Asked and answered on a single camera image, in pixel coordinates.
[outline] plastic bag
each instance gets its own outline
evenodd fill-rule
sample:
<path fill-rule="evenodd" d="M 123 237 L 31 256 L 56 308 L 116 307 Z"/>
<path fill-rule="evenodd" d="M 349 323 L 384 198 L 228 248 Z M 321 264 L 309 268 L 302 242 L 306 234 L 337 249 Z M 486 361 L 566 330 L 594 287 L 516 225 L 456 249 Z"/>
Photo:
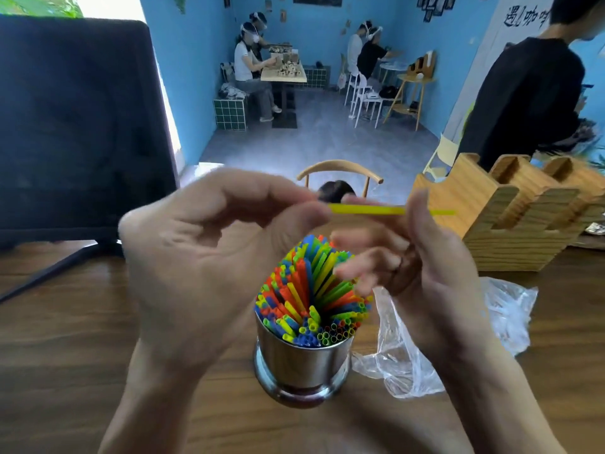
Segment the plastic bag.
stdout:
<path fill-rule="evenodd" d="M 489 320 L 504 348 L 517 355 L 529 347 L 529 314 L 538 289 L 490 277 L 481 277 Z M 414 398 L 444 391 L 435 368 L 413 343 L 408 329 L 384 288 L 374 290 L 380 315 L 377 352 L 353 352 L 353 370 L 384 385 L 395 398 Z"/>
<path fill-rule="evenodd" d="M 341 73 L 340 76 L 338 76 L 338 83 L 337 83 L 338 90 L 344 89 L 344 87 L 346 85 L 347 85 L 347 75 L 345 73 Z"/>

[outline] black shirt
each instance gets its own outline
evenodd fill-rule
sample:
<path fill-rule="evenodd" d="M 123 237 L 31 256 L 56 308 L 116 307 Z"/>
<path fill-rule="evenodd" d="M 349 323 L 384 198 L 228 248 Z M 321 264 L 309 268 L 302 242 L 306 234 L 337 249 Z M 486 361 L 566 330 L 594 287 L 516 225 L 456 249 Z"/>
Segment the black shirt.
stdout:
<path fill-rule="evenodd" d="M 368 41 L 364 47 L 361 48 L 361 53 L 357 58 L 357 68 L 359 69 L 359 72 L 366 78 L 369 78 L 372 76 L 372 73 L 374 73 L 374 67 L 376 66 L 376 62 L 378 62 L 378 59 L 382 59 L 385 55 L 387 55 L 386 49 L 379 45 L 375 45 L 372 41 Z"/>
<path fill-rule="evenodd" d="M 531 156 L 572 136 L 584 75 L 563 40 L 527 38 L 506 49 L 483 81 L 459 152 L 478 153 L 489 171 L 503 154 Z"/>

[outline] gray floor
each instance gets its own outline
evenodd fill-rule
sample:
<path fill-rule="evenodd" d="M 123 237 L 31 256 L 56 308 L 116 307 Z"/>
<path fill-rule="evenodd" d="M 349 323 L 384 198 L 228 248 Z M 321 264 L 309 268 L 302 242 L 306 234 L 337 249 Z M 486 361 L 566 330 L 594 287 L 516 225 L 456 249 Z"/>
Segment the gray floor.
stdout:
<path fill-rule="evenodd" d="M 270 123 L 249 121 L 246 132 L 216 131 L 200 161 L 228 167 L 262 171 L 296 179 L 305 167 L 329 159 L 357 162 L 384 178 L 382 185 L 370 183 L 368 197 L 403 204 L 412 190 L 438 139 L 416 121 L 395 115 L 374 130 L 374 121 L 348 118 L 344 95 L 323 90 L 298 90 L 298 129 L 271 129 Z M 328 180 L 344 180 L 360 195 L 365 178 L 345 172 L 321 172 L 310 177 L 310 187 Z"/>

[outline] hand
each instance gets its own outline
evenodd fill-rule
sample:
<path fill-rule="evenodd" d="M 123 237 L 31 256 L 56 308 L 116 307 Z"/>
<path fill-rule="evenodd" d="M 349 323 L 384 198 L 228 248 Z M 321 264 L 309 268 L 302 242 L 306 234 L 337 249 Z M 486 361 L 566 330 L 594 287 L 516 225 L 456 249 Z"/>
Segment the hand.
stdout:
<path fill-rule="evenodd" d="M 578 101 L 578 105 L 575 106 L 575 112 L 580 114 L 580 112 L 582 112 L 582 110 L 584 110 L 584 107 L 586 106 L 586 97 L 580 97 L 579 101 Z"/>
<path fill-rule="evenodd" d="M 127 213 L 119 232 L 140 343 L 171 366 L 205 371 L 252 318 L 267 275 L 329 216 L 283 177 L 230 169 Z M 235 220 L 261 228 L 221 238 Z"/>
<path fill-rule="evenodd" d="M 496 338 L 471 254 L 454 232 L 435 223 L 427 201 L 428 191 L 417 191 L 405 216 L 377 218 L 382 226 L 375 229 L 335 231 L 331 239 L 357 254 L 337 267 L 337 275 L 359 277 L 356 290 L 363 296 L 384 286 L 414 343 L 437 367 Z"/>

